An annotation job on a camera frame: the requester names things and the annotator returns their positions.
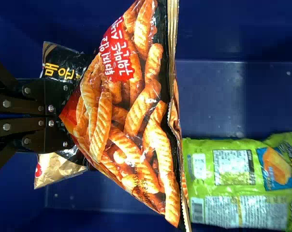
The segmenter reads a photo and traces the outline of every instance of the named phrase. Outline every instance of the red snack bag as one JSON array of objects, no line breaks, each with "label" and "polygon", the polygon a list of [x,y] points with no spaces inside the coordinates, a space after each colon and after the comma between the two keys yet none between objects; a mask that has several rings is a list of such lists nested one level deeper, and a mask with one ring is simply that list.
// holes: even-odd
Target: red snack bag
[{"label": "red snack bag", "polygon": [[189,230],[175,79],[177,9],[176,0],[135,1],[103,35],[59,117],[90,164]]}]

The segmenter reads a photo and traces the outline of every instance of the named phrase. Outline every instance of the blue surface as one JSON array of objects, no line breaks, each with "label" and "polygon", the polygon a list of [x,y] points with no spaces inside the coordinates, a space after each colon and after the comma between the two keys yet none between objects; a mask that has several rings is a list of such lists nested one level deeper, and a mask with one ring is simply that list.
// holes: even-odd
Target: blue surface
[{"label": "blue surface", "polygon": [[[18,78],[39,77],[43,41],[91,53],[130,3],[0,1],[0,61]],[[181,1],[177,42],[184,136],[292,131],[292,1]],[[0,231],[114,230],[120,221],[130,231],[171,229],[99,173],[33,190],[35,165],[34,155],[17,154],[0,171]]]}]

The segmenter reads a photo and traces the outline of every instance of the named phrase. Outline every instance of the barcode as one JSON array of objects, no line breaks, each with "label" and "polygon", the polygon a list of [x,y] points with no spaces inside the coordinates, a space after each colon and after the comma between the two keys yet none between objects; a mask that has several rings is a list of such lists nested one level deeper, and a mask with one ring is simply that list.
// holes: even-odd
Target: barcode
[{"label": "barcode", "polygon": [[192,218],[194,223],[203,223],[203,204],[192,202]]}]

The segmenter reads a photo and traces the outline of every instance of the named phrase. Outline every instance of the metal bolt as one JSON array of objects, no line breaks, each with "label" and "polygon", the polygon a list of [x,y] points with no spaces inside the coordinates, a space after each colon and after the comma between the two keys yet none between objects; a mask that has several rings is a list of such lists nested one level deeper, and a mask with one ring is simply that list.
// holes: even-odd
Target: metal bolt
[{"label": "metal bolt", "polygon": [[11,105],[12,105],[12,104],[11,104],[10,101],[8,101],[8,100],[4,100],[4,101],[3,101],[3,107],[5,107],[5,108],[9,108]]},{"label": "metal bolt", "polygon": [[50,127],[53,127],[54,126],[54,121],[53,120],[50,120],[49,122],[48,122],[48,125],[50,126]]},{"label": "metal bolt", "polygon": [[28,87],[27,87],[27,88],[25,88],[25,89],[24,89],[24,91],[25,91],[25,93],[27,93],[27,94],[30,94],[30,93],[31,93],[31,89],[30,89],[30,88],[28,88]]},{"label": "metal bolt", "polygon": [[25,138],[25,139],[24,139],[24,144],[27,145],[27,144],[29,144],[29,143],[30,143],[30,139],[29,139],[29,138]]},{"label": "metal bolt", "polygon": [[49,112],[53,112],[54,111],[54,106],[53,105],[49,105],[48,106],[48,111]]},{"label": "metal bolt", "polygon": [[9,124],[9,123],[5,123],[4,125],[3,125],[3,130],[5,130],[5,131],[9,131],[11,129],[11,125]]}]

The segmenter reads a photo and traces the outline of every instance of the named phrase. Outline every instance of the red label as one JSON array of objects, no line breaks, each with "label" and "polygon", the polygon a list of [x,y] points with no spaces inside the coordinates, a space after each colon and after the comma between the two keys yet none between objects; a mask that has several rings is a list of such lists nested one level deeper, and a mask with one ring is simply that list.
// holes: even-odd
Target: red label
[{"label": "red label", "polygon": [[40,163],[38,163],[35,169],[35,177],[40,177],[41,175],[42,175],[42,168],[41,168]]},{"label": "red label", "polygon": [[104,34],[99,48],[103,65],[105,66],[104,74],[113,82],[125,82],[133,78],[135,71],[131,65],[131,51],[128,48],[128,42],[124,38],[122,23],[123,17],[120,17],[112,24]]}]

